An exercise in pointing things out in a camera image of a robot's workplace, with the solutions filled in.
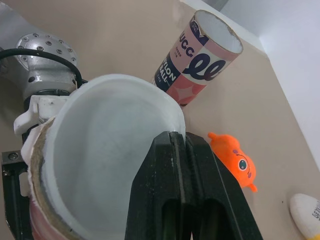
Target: white cup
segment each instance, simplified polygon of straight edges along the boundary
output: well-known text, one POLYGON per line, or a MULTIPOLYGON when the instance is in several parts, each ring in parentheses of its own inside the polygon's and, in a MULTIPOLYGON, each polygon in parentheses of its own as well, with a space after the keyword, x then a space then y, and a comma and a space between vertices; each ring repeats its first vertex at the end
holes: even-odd
POLYGON ((49 129, 42 180, 55 212, 87 240, 123 240, 132 181, 153 139, 185 137, 179 105, 137 77, 97 77, 66 102, 49 129))

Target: orange stuffed animal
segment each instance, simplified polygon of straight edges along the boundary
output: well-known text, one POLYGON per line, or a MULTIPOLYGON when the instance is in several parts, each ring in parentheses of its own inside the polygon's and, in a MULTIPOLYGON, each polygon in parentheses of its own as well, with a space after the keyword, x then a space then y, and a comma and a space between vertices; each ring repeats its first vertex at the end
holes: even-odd
POLYGON ((230 135, 208 133, 210 146, 215 155, 237 179, 240 187, 249 187, 253 192, 258 189, 254 185, 256 167, 250 157, 240 149, 240 143, 230 135))

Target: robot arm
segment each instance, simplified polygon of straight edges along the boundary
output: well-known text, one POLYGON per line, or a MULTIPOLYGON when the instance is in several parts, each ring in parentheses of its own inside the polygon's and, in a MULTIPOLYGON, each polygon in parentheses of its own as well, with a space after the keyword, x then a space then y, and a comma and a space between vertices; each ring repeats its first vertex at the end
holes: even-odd
POLYGON ((82 79, 76 79, 81 75, 76 68, 75 50, 61 38, 29 24, 2 2, 0 32, 0 77, 14 82, 24 100, 31 95, 43 95, 44 91, 46 95, 65 96, 80 87, 82 79))

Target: plush toy eye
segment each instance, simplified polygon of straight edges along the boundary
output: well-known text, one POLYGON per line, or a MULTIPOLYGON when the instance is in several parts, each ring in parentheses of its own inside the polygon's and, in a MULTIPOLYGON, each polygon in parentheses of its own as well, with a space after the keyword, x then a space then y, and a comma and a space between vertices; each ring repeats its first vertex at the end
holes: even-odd
POLYGON ((241 160, 239 161, 239 169, 240 169, 241 171, 244 171, 244 170, 247 169, 247 162, 246 162, 244 159, 241 159, 241 160))

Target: black cable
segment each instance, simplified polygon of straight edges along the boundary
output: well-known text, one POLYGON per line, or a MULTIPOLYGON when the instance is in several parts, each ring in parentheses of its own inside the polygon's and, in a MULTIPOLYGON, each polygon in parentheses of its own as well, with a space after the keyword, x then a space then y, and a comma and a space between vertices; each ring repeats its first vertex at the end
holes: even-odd
POLYGON ((17 55, 35 56, 35 57, 41 57, 41 58, 56 61, 68 67, 75 74, 75 80, 78 88, 80 88, 80 86, 83 83, 81 73, 73 63, 71 63, 70 61, 60 56, 54 55, 49 52, 33 50, 33 49, 24 49, 24 48, 11 48, 11 49, 0 51, 0 61, 4 58, 17 56, 17 55))

